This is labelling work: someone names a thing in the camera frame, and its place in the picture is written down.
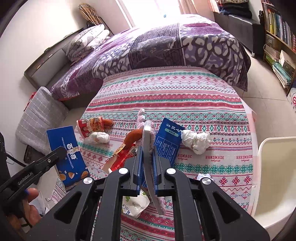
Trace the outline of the left hand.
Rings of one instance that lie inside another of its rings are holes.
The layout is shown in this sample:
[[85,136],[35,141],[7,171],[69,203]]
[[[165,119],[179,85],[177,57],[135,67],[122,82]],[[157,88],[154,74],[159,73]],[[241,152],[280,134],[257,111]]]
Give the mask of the left hand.
[[[29,203],[38,197],[39,192],[36,188],[29,188],[26,192],[27,197],[23,200],[25,218],[30,225],[34,226],[40,221],[42,217],[40,216],[36,207],[34,205],[30,205]],[[15,215],[7,216],[6,218],[15,230],[21,229],[21,223]]]

